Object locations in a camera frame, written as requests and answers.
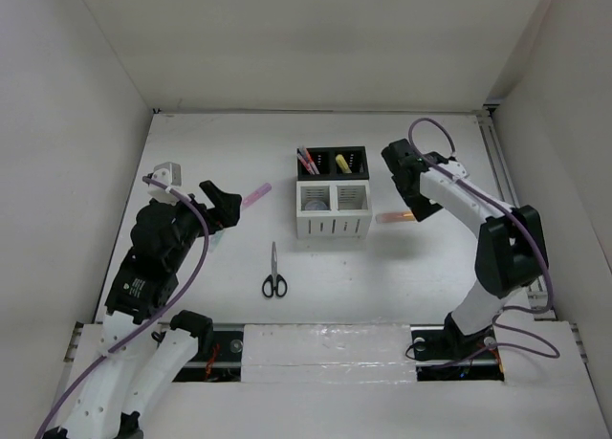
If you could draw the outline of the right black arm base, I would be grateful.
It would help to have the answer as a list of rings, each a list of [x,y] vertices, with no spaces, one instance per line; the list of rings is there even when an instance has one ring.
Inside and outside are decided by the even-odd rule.
[[[418,382],[505,380],[497,350],[487,347],[495,343],[490,326],[464,339],[443,325],[415,325],[410,327],[410,337],[404,355],[415,361]]]

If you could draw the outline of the orange pen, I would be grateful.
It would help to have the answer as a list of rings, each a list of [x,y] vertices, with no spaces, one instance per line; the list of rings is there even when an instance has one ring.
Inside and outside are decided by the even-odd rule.
[[[305,153],[306,153],[306,155],[308,157],[308,160],[310,162],[311,168],[313,169],[315,174],[317,174],[317,175],[320,174],[319,171],[318,171],[317,165],[315,164],[314,159],[312,158],[311,153],[308,151],[308,149],[304,149],[304,150],[305,150]]]

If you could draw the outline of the pink red pen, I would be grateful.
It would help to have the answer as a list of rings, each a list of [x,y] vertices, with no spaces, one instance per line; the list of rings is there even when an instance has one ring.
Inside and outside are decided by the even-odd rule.
[[[297,151],[297,158],[310,175],[316,174],[310,161],[300,151]]]

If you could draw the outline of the yellow highlighter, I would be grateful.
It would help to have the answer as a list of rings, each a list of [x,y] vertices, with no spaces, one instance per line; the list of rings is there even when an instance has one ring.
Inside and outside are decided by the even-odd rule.
[[[335,161],[336,161],[336,164],[337,164],[337,166],[340,169],[342,174],[351,174],[352,173],[350,165],[348,164],[348,162],[346,161],[346,159],[344,158],[344,156],[342,154],[338,154],[335,157]]]

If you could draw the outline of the green highlighter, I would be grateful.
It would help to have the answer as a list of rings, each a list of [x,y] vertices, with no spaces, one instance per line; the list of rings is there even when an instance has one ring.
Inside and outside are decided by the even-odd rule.
[[[208,245],[208,251],[209,252],[214,252],[217,247],[219,246],[223,236],[224,236],[224,232],[223,231],[218,231],[216,232],[214,235],[212,235],[209,239],[209,245]]]

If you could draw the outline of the orange highlighter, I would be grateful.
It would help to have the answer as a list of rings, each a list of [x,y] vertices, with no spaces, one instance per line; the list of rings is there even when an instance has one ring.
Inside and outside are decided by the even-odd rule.
[[[412,221],[415,221],[416,218],[410,211],[401,211],[401,212],[379,213],[375,216],[375,220],[378,224],[390,224],[390,223],[412,222]]]

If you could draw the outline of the pink highlighter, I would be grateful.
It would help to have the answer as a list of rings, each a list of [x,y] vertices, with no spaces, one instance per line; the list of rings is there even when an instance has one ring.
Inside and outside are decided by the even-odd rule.
[[[264,183],[258,189],[254,190],[253,192],[251,192],[250,194],[248,194],[246,197],[243,198],[241,208],[246,209],[250,207],[255,202],[257,202],[259,199],[264,197],[267,193],[269,193],[271,190],[272,190],[272,185],[270,183]]]

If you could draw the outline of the clear jar of clips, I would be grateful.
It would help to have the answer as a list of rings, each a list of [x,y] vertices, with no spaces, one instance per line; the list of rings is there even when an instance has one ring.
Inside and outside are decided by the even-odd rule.
[[[328,209],[328,204],[322,200],[311,200],[304,206],[305,211],[325,211]]]

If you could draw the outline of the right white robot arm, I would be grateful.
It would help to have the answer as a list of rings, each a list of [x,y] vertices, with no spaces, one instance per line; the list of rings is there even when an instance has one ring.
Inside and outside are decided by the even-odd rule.
[[[436,152],[421,157],[406,139],[390,143],[382,158],[417,221],[444,209],[476,238],[476,281],[448,314],[442,333],[445,350],[465,356],[514,291],[529,286],[548,267],[539,213],[531,206],[516,208],[491,197],[469,181],[455,158]]]

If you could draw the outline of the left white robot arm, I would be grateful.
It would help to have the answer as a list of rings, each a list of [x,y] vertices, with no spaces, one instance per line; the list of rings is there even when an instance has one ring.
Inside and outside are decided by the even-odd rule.
[[[106,298],[97,356],[55,402],[39,438],[141,438],[144,420],[185,364],[212,350],[206,316],[183,310],[168,330],[154,327],[197,276],[178,281],[194,242],[236,226],[242,198],[204,181],[207,207],[152,174],[143,181],[154,196],[136,216]]]

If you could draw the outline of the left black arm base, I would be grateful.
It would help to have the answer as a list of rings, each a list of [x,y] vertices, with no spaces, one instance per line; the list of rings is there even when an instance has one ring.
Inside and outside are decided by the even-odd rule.
[[[244,327],[215,324],[210,344],[201,347],[174,377],[174,383],[237,383],[241,381]]]

